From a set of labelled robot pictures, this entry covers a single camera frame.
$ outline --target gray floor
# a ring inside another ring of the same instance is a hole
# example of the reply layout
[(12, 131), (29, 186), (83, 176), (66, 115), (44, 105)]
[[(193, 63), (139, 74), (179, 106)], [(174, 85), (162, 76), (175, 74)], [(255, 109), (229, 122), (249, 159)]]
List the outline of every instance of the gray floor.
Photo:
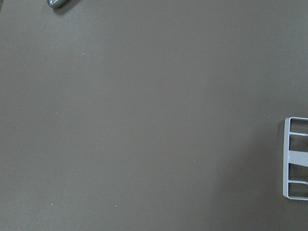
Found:
[(307, 1), (5, 0), (0, 230), (307, 230), (307, 41)]

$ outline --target white plastic frame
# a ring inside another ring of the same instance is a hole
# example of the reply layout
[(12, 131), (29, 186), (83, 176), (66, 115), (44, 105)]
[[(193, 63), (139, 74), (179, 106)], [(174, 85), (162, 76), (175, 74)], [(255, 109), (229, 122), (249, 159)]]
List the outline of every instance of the white plastic frame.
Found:
[(306, 181), (289, 180), (289, 164), (296, 164), (308, 167), (308, 153), (290, 151), (290, 135), (308, 136), (305, 133), (291, 132), (291, 120), (305, 120), (308, 122), (308, 118), (290, 117), (285, 119), (284, 123), (284, 146), (283, 146), (283, 195), (292, 200), (308, 200), (308, 197), (298, 197), (289, 195), (289, 183), (306, 184)]

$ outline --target dark gray rounded object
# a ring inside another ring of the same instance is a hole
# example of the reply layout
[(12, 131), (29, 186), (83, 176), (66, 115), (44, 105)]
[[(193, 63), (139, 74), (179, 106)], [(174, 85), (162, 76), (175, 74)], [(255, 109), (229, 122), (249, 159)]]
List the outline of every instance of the dark gray rounded object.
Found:
[(62, 7), (65, 3), (68, 2), (68, 0), (47, 0), (48, 5), (53, 7), (54, 9), (59, 9)]

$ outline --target gray surface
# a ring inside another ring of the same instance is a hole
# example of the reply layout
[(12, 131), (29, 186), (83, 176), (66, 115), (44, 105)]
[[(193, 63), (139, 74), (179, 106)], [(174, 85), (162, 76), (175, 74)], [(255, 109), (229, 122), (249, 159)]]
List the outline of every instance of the gray surface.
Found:
[(5, 1), (0, 230), (307, 230), (307, 1)]

